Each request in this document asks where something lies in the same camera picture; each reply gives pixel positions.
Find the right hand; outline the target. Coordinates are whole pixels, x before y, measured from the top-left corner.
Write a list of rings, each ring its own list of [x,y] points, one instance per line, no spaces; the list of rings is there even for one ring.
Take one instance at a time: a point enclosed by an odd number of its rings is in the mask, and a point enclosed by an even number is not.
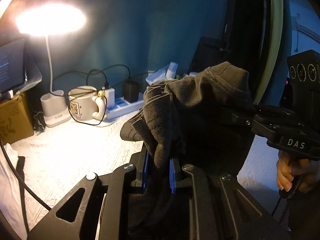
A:
[[[294,160],[288,153],[279,151],[277,167],[277,186],[290,191],[293,179],[303,176],[298,191],[307,193],[319,182],[319,161],[309,159]]]

